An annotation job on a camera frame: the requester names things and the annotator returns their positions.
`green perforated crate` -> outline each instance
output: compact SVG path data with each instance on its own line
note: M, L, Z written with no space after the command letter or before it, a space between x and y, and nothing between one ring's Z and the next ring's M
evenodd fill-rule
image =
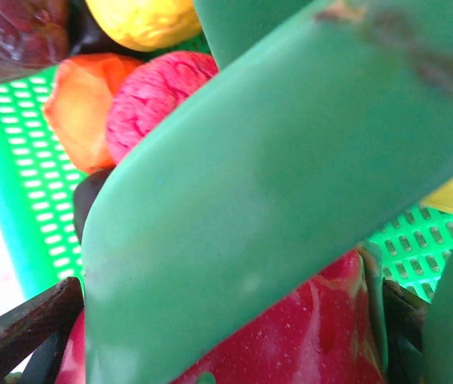
M176 49L209 53L203 36ZM53 76L47 70L0 86L0 227L26 298L82 277L71 199L83 174L40 111ZM383 252L385 275L429 300L453 247L453 215L415 206L371 241Z

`green plastic basket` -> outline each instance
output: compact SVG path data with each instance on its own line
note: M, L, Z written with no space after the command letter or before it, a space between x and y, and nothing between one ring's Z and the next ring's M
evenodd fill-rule
M203 36L175 49L210 53ZM84 175L40 111L53 77L54 69L0 85L0 227L26 299L82 277L72 191ZM453 215L414 206L370 240L383 252L385 276L429 301L453 247Z

